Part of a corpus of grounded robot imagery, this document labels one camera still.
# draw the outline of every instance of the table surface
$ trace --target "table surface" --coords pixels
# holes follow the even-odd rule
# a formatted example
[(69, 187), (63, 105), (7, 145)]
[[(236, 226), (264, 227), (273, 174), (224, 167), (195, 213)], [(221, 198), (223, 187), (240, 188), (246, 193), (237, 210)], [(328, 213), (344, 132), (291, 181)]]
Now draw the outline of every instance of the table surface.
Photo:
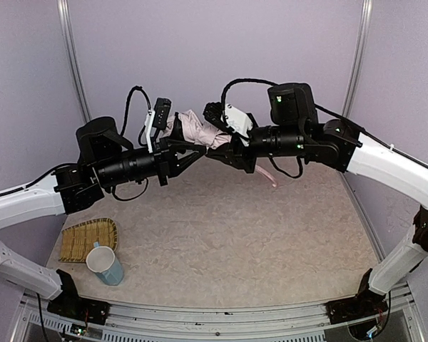
[[(277, 159), (297, 173), (295, 159)], [(125, 278), (104, 285), (85, 264), (58, 262), (61, 236), (48, 266), (69, 272), (82, 296), (132, 304), (234, 308), (306, 303), (355, 294), (377, 263), (365, 229), (336, 171), (305, 166), (291, 180), (261, 160), (278, 187), (203, 158), (132, 202), (112, 196), (72, 214), (63, 228), (110, 217)], [(131, 197), (137, 184), (118, 187)]]

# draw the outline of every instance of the black cable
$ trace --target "black cable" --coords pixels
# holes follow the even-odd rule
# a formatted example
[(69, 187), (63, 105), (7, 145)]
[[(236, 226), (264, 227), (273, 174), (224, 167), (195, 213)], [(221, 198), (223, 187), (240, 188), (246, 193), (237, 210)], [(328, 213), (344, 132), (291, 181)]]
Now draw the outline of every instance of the black cable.
[(300, 118), (298, 120), (298, 129), (300, 130), (301, 135), (304, 137), (305, 143), (319, 145), (318, 141), (315, 141), (306, 133), (306, 127), (305, 127), (306, 122), (307, 122), (307, 118)]
[(126, 101), (126, 112), (123, 116), (123, 124), (122, 124), (122, 130), (121, 130), (122, 136), (126, 132), (127, 121), (128, 121), (128, 110), (130, 109), (131, 98), (133, 96), (133, 93), (135, 93), (135, 91), (140, 91), (144, 95), (144, 98), (146, 99), (146, 103), (148, 105), (148, 110), (152, 109), (151, 101), (149, 100), (148, 94), (146, 94), (146, 92), (143, 90), (143, 87), (139, 85), (135, 85), (132, 89), (130, 89), (130, 92), (128, 93), (127, 101)]
[[(328, 110), (326, 108), (323, 108), (321, 105), (315, 105), (315, 107), (319, 110), (321, 110), (322, 112), (325, 112), (337, 119), (340, 119), (341, 121), (344, 121), (345, 123), (347, 123), (348, 125), (351, 125), (352, 127), (358, 129), (361, 133), (363, 133), (364, 135), (366, 135), (367, 137), (373, 139), (376, 143), (379, 143), (380, 145), (384, 146), (385, 148), (388, 148), (389, 150), (392, 149), (392, 146), (388, 145), (387, 143), (383, 142), (382, 140), (380, 140), (379, 138), (375, 137), (373, 134), (367, 132), (362, 126), (358, 125), (357, 123), (354, 123), (353, 121), (349, 120), (348, 118), (346, 118), (345, 116), (336, 114), (335, 112), (332, 112), (331, 110)], [(411, 155), (408, 155), (405, 152), (402, 152), (400, 150), (397, 150), (396, 148), (393, 148), (393, 152), (397, 153), (398, 155), (401, 155), (402, 157), (405, 157), (409, 160), (411, 160), (412, 162), (415, 162), (416, 164), (424, 167), (425, 169), (428, 170), (428, 164), (412, 157)]]
[(114, 197), (115, 200), (118, 200), (118, 201), (121, 201), (121, 202), (128, 202), (128, 201), (136, 200), (138, 197), (140, 197), (148, 189), (149, 180), (147, 178), (145, 178), (144, 180), (146, 181), (146, 184), (144, 185), (144, 190), (139, 195), (136, 195), (135, 197), (120, 198), (118, 195), (116, 195), (116, 187), (113, 187), (113, 190), (111, 191), (111, 194), (113, 195), (113, 197)]
[(41, 323), (41, 330), (43, 331), (43, 336), (46, 342), (49, 342), (48, 336), (46, 335), (46, 329), (44, 328), (44, 320), (43, 320), (43, 311), (41, 310), (41, 298), (40, 295), (37, 293), (36, 298), (38, 298), (38, 309), (40, 312), (40, 323)]
[(60, 169), (61, 167), (74, 166), (74, 165), (76, 165), (76, 163), (65, 162), (63, 164), (54, 166), (53, 168), (51, 168), (50, 170), (48, 170), (44, 174), (42, 174), (40, 177), (36, 178), (33, 182), (30, 182), (27, 185), (24, 185), (23, 187), (17, 187), (17, 188), (14, 188), (14, 189), (11, 189), (11, 190), (8, 190), (8, 191), (5, 191), (5, 192), (0, 192), (0, 197), (7, 196), (7, 195), (13, 194), (15, 192), (19, 192), (19, 191), (28, 189), (30, 187), (33, 187), (36, 183), (38, 183), (40, 180), (42, 180), (43, 178), (45, 178), (45, 176), (49, 175), (51, 172), (56, 171), (57, 169)]
[(351, 333), (351, 331), (349, 330), (349, 333), (350, 333), (350, 335), (351, 335), (351, 337), (353, 338), (353, 339), (355, 339), (356, 341), (360, 341), (360, 342), (367, 342), (367, 341), (373, 341), (373, 340), (375, 340), (376, 339), (376, 337), (378, 337), (384, 330), (385, 330), (385, 327), (387, 327), (387, 324), (388, 324), (388, 321), (389, 321), (389, 319), (390, 319), (390, 314), (391, 314), (391, 308), (392, 308), (392, 292), (390, 291), (389, 293), (388, 293), (388, 309), (387, 309), (387, 317), (386, 317), (386, 319), (385, 319), (385, 323), (384, 323), (384, 325), (382, 326), (382, 327), (379, 327), (379, 325), (380, 325), (380, 323), (381, 322), (379, 322), (375, 327), (377, 328), (377, 333), (374, 335), (372, 335), (372, 336), (365, 336), (364, 338), (357, 338), (357, 337), (354, 337), (353, 335), (352, 335), (352, 333)]
[[(271, 82), (271, 81), (267, 81), (267, 80), (262, 80), (260, 78), (236, 78), (235, 80), (229, 82), (229, 84), (227, 84), (224, 89), (222, 90), (222, 95), (220, 96), (220, 107), (222, 108), (222, 119), (223, 119), (223, 123), (225, 123), (227, 125), (227, 118), (225, 115), (225, 101), (227, 98), (227, 92), (230, 90), (230, 88), (232, 86), (234, 86), (235, 84), (238, 83), (259, 83), (259, 84), (268, 84), (269, 86), (277, 86), (277, 83)], [(249, 141), (250, 138), (249, 137), (245, 137), (244, 135), (240, 134), (240, 133), (234, 133), (234, 135), (239, 136), (240, 138)]]
[(297, 157), (298, 175), (296, 175), (296, 176), (292, 176), (290, 173), (288, 173), (288, 172), (284, 171), (283, 169), (281, 169), (280, 167), (278, 167), (276, 162), (274, 161), (274, 159), (272, 157), (269, 157), (268, 159), (270, 160), (271, 165), (276, 169), (276, 171), (283, 173), (287, 177), (290, 177), (290, 178), (296, 180), (297, 178), (300, 178), (302, 176), (302, 173), (304, 170), (303, 170), (302, 161), (301, 161), (300, 156)]
[(141, 128), (140, 134), (138, 135), (138, 144), (140, 144), (141, 147), (147, 146), (146, 144), (143, 144), (141, 142), (141, 137), (143, 137), (143, 134), (144, 134), (144, 128), (145, 128), (144, 126), (143, 126), (143, 128)]

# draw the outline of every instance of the woven basket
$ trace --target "woven basket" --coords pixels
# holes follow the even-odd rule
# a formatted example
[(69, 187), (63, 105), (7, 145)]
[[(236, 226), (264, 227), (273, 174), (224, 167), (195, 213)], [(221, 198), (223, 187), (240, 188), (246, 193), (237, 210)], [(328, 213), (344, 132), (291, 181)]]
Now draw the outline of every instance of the woven basket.
[(62, 231), (60, 262), (86, 262), (93, 243), (117, 247), (117, 227), (112, 219), (92, 219)]

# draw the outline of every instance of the blue mug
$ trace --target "blue mug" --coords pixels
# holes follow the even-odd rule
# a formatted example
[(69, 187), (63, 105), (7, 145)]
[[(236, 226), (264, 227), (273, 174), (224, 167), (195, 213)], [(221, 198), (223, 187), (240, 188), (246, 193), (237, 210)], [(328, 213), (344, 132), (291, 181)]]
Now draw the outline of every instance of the blue mug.
[(114, 251), (107, 246), (94, 244), (87, 254), (86, 265), (106, 285), (119, 285), (123, 279), (123, 268)]

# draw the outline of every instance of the cable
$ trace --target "cable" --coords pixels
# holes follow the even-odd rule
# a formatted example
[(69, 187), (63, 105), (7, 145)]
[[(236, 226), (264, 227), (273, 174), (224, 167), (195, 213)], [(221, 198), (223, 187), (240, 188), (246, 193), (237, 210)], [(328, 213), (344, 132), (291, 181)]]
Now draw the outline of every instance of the cable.
[(378, 337), (378, 335), (380, 335), (385, 330), (385, 328), (387, 327), (388, 321), (390, 319), (391, 310), (392, 310), (392, 292), (390, 291), (388, 293), (388, 310), (387, 310), (387, 317), (385, 319), (385, 323), (372, 338)]
[(143, 137), (143, 134), (144, 134), (144, 126), (143, 126), (143, 128), (141, 128), (141, 131), (140, 131), (140, 134), (138, 135), (138, 144), (141, 146), (141, 147), (146, 147), (147, 145), (146, 144), (143, 144), (142, 142), (141, 142), (141, 137)]
[(86, 325), (86, 330), (84, 330), (84, 333), (82, 335), (78, 335), (78, 336), (81, 336), (81, 338), (78, 339), (77, 342), (84, 341), (84, 337), (86, 337), (87, 335), (87, 330), (88, 330), (87, 319), (88, 319), (88, 310), (86, 311), (86, 319), (84, 320), (84, 324)]
[[(387, 143), (383, 142), (382, 140), (380, 140), (379, 138), (375, 137), (373, 134), (367, 132), (365, 130), (364, 127), (358, 125), (357, 123), (354, 123), (353, 121), (351, 121), (350, 119), (346, 118), (345, 116), (336, 114), (335, 112), (332, 112), (331, 110), (328, 110), (326, 108), (323, 108), (321, 105), (315, 105), (315, 107), (319, 110), (321, 110), (322, 112), (325, 112), (337, 119), (340, 119), (341, 121), (344, 121), (345, 123), (347, 123), (348, 125), (351, 125), (352, 127), (358, 129), (361, 133), (363, 133), (364, 135), (366, 135), (367, 137), (373, 139), (376, 143), (379, 143), (380, 145), (384, 146), (385, 148), (391, 150), (392, 146), (388, 145)], [(416, 164), (424, 167), (425, 169), (428, 170), (428, 164), (421, 162), (418, 159), (415, 159), (414, 157), (412, 157), (411, 155), (408, 155), (405, 152), (402, 152), (400, 150), (397, 150), (396, 148), (393, 148), (393, 152), (397, 153), (398, 155), (401, 155), (402, 157), (405, 157), (409, 160), (411, 160), (412, 162), (415, 162)]]
[(146, 184), (144, 185), (144, 190), (139, 195), (136, 195), (135, 197), (120, 198), (118, 195), (116, 195), (116, 187), (113, 187), (113, 190), (111, 191), (111, 194), (113, 195), (113, 197), (114, 197), (115, 200), (118, 200), (118, 201), (121, 201), (121, 202), (128, 202), (128, 201), (136, 200), (138, 197), (140, 197), (148, 189), (149, 180), (147, 178), (145, 178), (144, 180), (146, 181)]
[(315, 141), (306, 133), (306, 129), (305, 129), (306, 122), (307, 122), (307, 118), (300, 118), (298, 120), (298, 129), (300, 130), (301, 135), (304, 137), (305, 142), (308, 142), (309, 144), (313, 144), (313, 145), (319, 145), (318, 141)]
[[(225, 115), (225, 101), (227, 98), (227, 92), (230, 90), (232, 86), (238, 83), (259, 83), (259, 84), (268, 84), (269, 86), (273, 86), (273, 85), (277, 86), (277, 83), (267, 81), (267, 80), (262, 80), (260, 78), (236, 78), (235, 80), (229, 82), (229, 84), (227, 84), (222, 90), (222, 95), (220, 96), (220, 107), (222, 108), (222, 119), (223, 119), (223, 123), (225, 123), (226, 125), (228, 125), (227, 116)], [(233, 134), (239, 136), (244, 140), (247, 140), (247, 141), (250, 140), (249, 137), (245, 137), (240, 133), (233, 133)]]
[(39, 312), (40, 312), (41, 330), (43, 331), (44, 340), (46, 342), (49, 342), (48, 336), (46, 335), (46, 329), (44, 328), (43, 311), (41, 310), (41, 298), (40, 298), (40, 294), (36, 293), (36, 298), (38, 299), (38, 309), (39, 309)]
[(133, 96), (133, 93), (135, 93), (135, 91), (140, 91), (144, 95), (144, 98), (146, 99), (146, 103), (148, 105), (148, 110), (152, 109), (148, 94), (143, 90), (143, 87), (139, 85), (135, 85), (132, 89), (130, 89), (130, 92), (128, 92), (127, 101), (126, 101), (126, 112), (123, 116), (123, 124), (122, 124), (122, 130), (121, 130), (122, 136), (126, 132), (127, 121), (128, 121), (128, 110), (130, 109), (131, 98)]
[(268, 159), (270, 160), (271, 165), (276, 169), (276, 171), (278, 171), (280, 173), (283, 173), (287, 177), (290, 177), (290, 178), (296, 180), (297, 178), (300, 178), (302, 176), (303, 166), (302, 166), (302, 161), (301, 161), (301, 157), (300, 156), (297, 157), (298, 175), (296, 175), (296, 176), (292, 176), (291, 174), (287, 173), (286, 171), (284, 171), (283, 169), (281, 169), (280, 167), (278, 167), (277, 164), (276, 164), (276, 162), (274, 161), (274, 159), (272, 157), (269, 157)]
[(65, 339), (65, 336), (66, 336), (66, 334), (65, 334), (65, 326), (63, 326), (62, 334), (60, 334), (60, 332), (58, 332), (58, 331), (57, 331), (57, 334), (58, 334), (58, 337), (60, 337), (61, 342), (65, 342), (66, 341), (66, 339)]
[(65, 166), (74, 166), (74, 165), (77, 165), (77, 164), (74, 162), (65, 162), (63, 164), (54, 166), (53, 168), (51, 168), (50, 170), (48, 170), (44, 174), (42, 174), (40, 177), (36, 178), (33, 182), (28, 183), (27, 185), (24, 185), (22, 187), (16, 187), (16, 188), (8, 190), (8, 191), (0, 192), (0, 197), (7, 196), (7, 195), (13, 194), (15, 192), (19, 192), (19, 191), (28, 189), (30, 187), (33, 187), (36, 183), (38, 183), (40, 180), (45, 178), (45, 176), (49, 175), (53, 171), (56, 171), (56, 170), (58, 170), (62, 167), (65, 167)]

